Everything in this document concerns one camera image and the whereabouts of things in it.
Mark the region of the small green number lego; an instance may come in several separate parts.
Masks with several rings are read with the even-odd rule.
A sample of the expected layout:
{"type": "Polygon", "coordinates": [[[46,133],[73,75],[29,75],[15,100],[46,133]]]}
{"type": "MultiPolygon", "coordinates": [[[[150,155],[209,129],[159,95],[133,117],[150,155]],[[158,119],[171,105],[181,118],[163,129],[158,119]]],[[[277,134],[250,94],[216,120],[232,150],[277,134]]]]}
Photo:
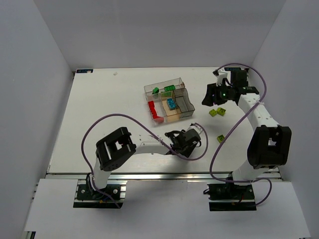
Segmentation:
{"type": "Polygon", "coordinates": [[[152,94],[155,95],[155,94],[158,94],[160,92],[160,89],[158,87],[155,87],[153,88],[152,90],[152,94]]]}

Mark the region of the lime curved lego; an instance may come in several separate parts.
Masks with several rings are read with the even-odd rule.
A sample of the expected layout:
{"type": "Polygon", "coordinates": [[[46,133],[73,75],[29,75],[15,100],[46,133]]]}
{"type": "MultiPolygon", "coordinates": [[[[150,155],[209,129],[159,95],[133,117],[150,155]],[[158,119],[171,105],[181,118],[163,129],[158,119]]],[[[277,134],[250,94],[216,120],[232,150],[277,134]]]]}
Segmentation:
{"type": "Polygon", "coordinates": [[[226,113],[226,109],[224,109],[224,108],[217,108],[216,112],[217,112],[218,115],[224,116],[225,113],[226,113]]]}

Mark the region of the cyan long lego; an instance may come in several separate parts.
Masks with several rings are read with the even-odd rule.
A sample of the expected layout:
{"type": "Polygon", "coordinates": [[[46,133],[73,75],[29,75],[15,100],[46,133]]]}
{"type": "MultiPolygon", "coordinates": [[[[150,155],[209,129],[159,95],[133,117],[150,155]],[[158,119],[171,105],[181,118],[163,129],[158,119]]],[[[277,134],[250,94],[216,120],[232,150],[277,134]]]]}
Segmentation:
{"type": "Polygon", "coordinates": [[[170,110],[175,110],[176,109],[176,104],[175,104],[175,102],[174,102],[174,100],[172,98],[168,98],[166,100],[166,102],[167,102],[167,105],[168,105],[170,110]]]}

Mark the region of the lime square lego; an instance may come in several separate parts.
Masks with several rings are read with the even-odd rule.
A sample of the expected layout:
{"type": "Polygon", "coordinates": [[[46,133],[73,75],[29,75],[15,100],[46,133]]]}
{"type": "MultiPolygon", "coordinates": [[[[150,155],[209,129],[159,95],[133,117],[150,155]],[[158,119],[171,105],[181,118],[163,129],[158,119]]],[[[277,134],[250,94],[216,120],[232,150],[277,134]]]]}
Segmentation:
{"type": "Polygon", "coordinates": [[[214,116],[217,115],[217,111],[216,111],[215,109],[211,109],[211,110],[209,111],[209,115],[212,116],[212,117],[214,117],[214,116]]]}

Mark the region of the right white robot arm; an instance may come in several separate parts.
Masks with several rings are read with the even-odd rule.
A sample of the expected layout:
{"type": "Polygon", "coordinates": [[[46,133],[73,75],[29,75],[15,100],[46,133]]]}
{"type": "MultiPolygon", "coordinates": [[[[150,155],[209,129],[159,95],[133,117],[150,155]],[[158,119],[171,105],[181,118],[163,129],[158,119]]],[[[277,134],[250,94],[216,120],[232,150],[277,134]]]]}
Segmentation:
{"type": "Polygon", "coordinates": [[[244,112],[242,119],[247,119],[254,131],[247,159],[224,182],[249,185],[269,169],[287,163],[292,131],[271,117],[262,103],[264,95],[260,95],[256,87],[249,86],[246,70],[232,71],[230,80],[226,72],[215,70],[213,74],[216,83],[207,85],[202,104],[211,107],[234,101],[244,112]]]}

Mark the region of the red curved lego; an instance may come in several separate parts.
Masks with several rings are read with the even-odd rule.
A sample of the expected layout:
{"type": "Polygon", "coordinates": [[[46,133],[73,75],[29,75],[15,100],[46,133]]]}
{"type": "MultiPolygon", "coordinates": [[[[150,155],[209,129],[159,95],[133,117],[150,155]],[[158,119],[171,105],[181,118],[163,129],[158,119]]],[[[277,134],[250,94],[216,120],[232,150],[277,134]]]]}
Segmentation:
{"type": "Polygon", "coordinates": [[[160,118],[156,112],[152,112],[153,120],[156,121],[157,118],[160,118]]]}

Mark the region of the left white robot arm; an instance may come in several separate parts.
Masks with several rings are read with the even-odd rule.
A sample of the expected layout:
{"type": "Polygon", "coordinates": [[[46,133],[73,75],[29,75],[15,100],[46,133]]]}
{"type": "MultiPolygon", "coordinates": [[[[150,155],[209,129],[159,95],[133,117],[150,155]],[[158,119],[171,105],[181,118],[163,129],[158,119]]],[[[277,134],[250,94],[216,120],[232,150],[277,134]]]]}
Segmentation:
{"type": "MultiPolygon", "coordinates": [[[[191,124],[187,130],[173,130],[164,136],[171,140],[173,151],[189,159],[197,146],[201,145],[203,129],[191,124]]],[[[131,133],[126,127],[120,127],[96,143],[96,163],[92,180],[100,190],[106,188],[111,172],[120,168],[132,155],[172,155],[172,152],[151,135],[139,136],[134,144],[131,133]]]]}

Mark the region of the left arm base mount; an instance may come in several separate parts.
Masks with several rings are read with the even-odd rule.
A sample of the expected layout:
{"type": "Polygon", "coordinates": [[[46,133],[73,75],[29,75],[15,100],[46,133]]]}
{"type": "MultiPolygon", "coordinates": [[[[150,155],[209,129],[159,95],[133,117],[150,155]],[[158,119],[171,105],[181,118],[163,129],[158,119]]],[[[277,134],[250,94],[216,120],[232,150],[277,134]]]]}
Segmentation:
{"type": "Polygon", "coordinates": [[[103,193],[96,191],[89,182],[77,185],[73,208],[86,209],[120,209],[124,202],[124,191],[121,184],[108,184],[103,193]]]}

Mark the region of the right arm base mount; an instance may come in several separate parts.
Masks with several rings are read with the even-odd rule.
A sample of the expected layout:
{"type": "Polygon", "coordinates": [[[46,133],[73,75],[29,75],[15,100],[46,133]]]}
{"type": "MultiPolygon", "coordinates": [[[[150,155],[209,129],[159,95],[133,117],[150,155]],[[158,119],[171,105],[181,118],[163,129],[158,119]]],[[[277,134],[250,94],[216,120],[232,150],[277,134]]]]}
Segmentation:
{"type": "Polygon", "coordinates": [[[239,186],[233,183],[208,184],[203,191],[209,198],[211,212],[256,211],[252,185],[239,186]]]}

